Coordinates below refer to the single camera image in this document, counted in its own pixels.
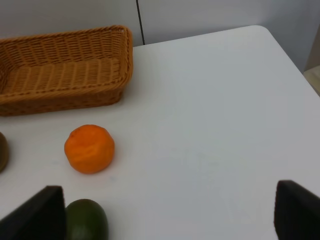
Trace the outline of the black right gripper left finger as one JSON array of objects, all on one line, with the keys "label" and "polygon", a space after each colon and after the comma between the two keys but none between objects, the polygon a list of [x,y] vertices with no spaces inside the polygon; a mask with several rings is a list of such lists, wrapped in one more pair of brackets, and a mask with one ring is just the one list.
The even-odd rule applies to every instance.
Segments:
[{"label": "black right gripper left finger", "polygon": [[2,240],[64,240],[66,232],[61,186],[46,186],[0,221]]}]

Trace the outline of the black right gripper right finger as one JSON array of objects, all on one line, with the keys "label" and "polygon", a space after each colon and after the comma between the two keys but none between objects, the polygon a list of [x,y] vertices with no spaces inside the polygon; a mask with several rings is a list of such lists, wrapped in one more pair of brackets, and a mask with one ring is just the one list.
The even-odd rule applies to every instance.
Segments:
[{"label": "black right gripper right finger", "polygon": [[273,224],[279,240],[318,240],[320,198],[292,180],[280,180]]}]

